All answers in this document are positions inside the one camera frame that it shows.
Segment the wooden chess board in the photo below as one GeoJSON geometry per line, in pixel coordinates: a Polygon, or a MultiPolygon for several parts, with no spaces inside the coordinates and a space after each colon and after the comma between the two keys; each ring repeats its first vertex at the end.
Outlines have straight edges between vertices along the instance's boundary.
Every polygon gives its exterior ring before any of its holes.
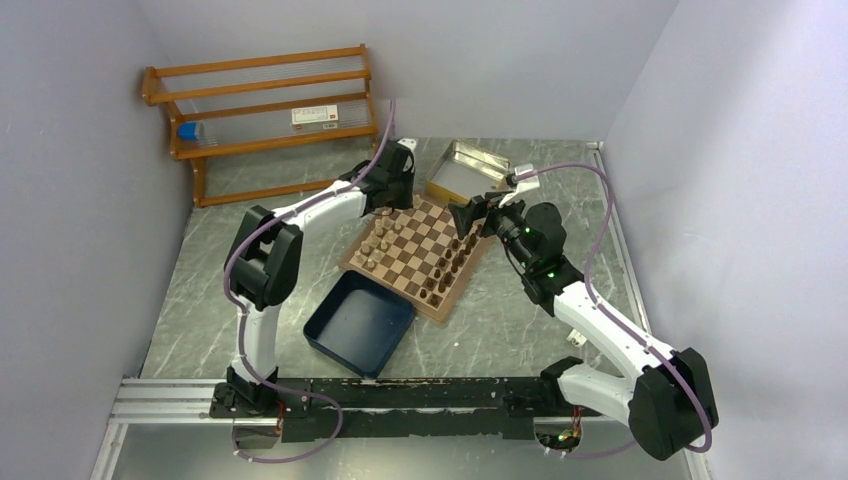
{"type": "Polygon", "coordinates": [[[407,210],[390,210],[390,219],[384,226],[379,223],[378,217],[382,210],[370,218],[363,232],[342,255],[339,267],[344,271],[356,271],[401,295],[413,304],[420,315],[431,321],[446,322],[485,253],[492,245],[493,239],[480,237],[480,242],[471,256],[468,270],[461,276],[466,283],[453,306],[446,312],[435,310],[420,299],[419,291],[429,276],[431,264],[441,256],[448,242],[452,238],[457,238],[448,208],[443,203],[416,194],[413,196],[413,207],[407,210]],[[393,230],[397,222],[403,225],[403,229],[397,232],[398,238],[394,243],[389,244],[382,260],[376,262],[374,270],[367,270],[365,268],[367,260],[372,259],[371,255],[375,250],[380,250],[380,241],[385,240],[385,234],[393,230]],[[376,226],[384,228],[385,234],[382,238],[374,235],[373,230],[376,226]],[[357,265],[354,263],[354,256],[361,253],[360,248],[363,243],[369,244],[372,251],[368,257],[364,256],[365,262],[362,265],[357,265]]]}

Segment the dark chess pieces group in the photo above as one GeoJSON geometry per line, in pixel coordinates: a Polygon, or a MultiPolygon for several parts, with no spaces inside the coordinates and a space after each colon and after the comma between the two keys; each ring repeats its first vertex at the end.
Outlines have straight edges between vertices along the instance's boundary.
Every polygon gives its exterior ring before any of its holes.
{"type": "Polygon", "coordinates": [[[452,238],[431,264],[429,276],[419,291],[420,299],[428,307],[446,312],[458,299],[466,283],[461,276],[468,270],[480,242],[479,230],[477,226],[462,239],[452,238]]]}

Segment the gold metal tin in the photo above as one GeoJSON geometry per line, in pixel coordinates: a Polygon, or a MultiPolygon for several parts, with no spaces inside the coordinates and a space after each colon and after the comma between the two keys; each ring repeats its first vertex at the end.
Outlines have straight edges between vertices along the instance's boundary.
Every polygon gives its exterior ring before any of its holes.
{"type": "Polygon", "coordinates": [[[425,194],[444,204],[465,204],[476,195],[501,190],[510,168],[506,157],[455,139],[428,172],[425,194]]]}

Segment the blue capped container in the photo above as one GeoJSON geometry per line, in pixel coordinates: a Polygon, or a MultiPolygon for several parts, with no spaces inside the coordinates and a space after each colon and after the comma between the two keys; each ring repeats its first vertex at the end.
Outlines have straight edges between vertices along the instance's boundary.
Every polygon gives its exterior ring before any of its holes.
{"type": "Polygon", "coordinates": [[[202,127],[198,122],[185,122],[177,126],[177,138],[182,141],[198,142],[202,136],[202,127]]]}

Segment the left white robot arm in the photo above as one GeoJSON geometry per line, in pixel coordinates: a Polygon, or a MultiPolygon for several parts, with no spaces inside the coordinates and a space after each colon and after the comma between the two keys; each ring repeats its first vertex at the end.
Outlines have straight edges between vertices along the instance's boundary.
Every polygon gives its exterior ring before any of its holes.
{"type": "Polygon", "coordinates": [[[278,316],[297,284],[306,236],[380,210],[411,208],[416,146],[412,138],[386,140],[372,160],[321,192],[287,207],[254,207],[245,214],[224,266],[224,293],[239,312],[226,385],[249,414],[271,411],[281,392],[278,316]]]}

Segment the small white plastic part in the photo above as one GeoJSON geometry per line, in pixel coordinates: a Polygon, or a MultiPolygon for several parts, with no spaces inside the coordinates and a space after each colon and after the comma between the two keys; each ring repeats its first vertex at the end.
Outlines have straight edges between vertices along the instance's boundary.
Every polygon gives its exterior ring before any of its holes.
{"type": "Polygon", "coordinates": [[[586,337],[584,335],[582,335],[581,333],[577,332],[576,330],[573,330],[567,336],[567,340],[572,345],[574,345],[575,347],[578,347],[578,348],[582,347],[587,341],[586,337]]]}

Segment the blue square tray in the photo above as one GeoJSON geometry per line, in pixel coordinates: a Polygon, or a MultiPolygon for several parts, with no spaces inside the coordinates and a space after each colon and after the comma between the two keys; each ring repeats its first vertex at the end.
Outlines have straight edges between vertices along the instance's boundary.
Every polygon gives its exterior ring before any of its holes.
{"type": "Polygon", "coordinates": [[[346,271],[307,320],[303,335],[311,347],[351,372],[375,379],[415,316],[406,298],[346,271]]]}

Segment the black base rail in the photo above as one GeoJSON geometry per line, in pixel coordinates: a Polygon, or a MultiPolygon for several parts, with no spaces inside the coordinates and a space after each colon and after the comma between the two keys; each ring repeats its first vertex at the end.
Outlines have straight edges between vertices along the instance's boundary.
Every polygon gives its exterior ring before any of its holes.
{"type": "Polygon", "coordinates": [[[576,414],[595,414],[567,403],[540,377],[283,378],[279,383],[281,391],[260,387],[253,399],[219,383],[208,415],[237,427],[264,427],[281,442],[295,443],[477,435],[536,440],[545,423],[568,427],[576,414]]]}

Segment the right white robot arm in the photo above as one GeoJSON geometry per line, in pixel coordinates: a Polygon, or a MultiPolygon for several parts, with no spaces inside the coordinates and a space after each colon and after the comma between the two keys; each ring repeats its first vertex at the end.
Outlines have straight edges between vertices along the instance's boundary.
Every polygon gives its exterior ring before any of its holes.
{"type": "Polygon", "coordinates": [[[551,380],[539,389],[548,412],[579,406],[615,419],[657,460],[711,447],[718,413],[705,359],[616,317],[590,285],[588,271],[579,271],[565,256],[567,234],[556,206],[527,207],[488,193],[448,209],[459,238],[497,238],[529,300],[575,328],[619,372],[606,374],[577,359],[549,368],[551,380]]]}

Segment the white red box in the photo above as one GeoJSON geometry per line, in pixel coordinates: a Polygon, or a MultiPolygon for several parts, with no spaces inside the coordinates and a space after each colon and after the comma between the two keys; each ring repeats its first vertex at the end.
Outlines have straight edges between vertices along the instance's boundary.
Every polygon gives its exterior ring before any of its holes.
{"type": "Polygon", "coordinates": [[[335,104],[293,108],[291,126],[295,131],[323,131],[337,129],[338,106],[335,104]]]}

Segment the wooden shelf rack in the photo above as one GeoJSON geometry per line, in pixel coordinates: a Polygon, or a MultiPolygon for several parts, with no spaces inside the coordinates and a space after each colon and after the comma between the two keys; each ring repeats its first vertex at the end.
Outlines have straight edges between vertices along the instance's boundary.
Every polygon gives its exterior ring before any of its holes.
{"type": "Polygon", "coordinates": [[[177,162],[190,165],[193,203],[210,207],[320,190],[319,180],[218,196],[207,192],[213,158],[367,138],[379,144],[380,129],[371,88],[373,78],[365,44],[302,53],[216,61],[192,65],[148,66],[140,94],[151,107],[162,107],[169,124],[169,149],[177,162]],[[337,129],[295,131],[293,108],[335,104],[337,129]],[[177,126],[198,122],[198,142],[177,138],[177,126]]]}

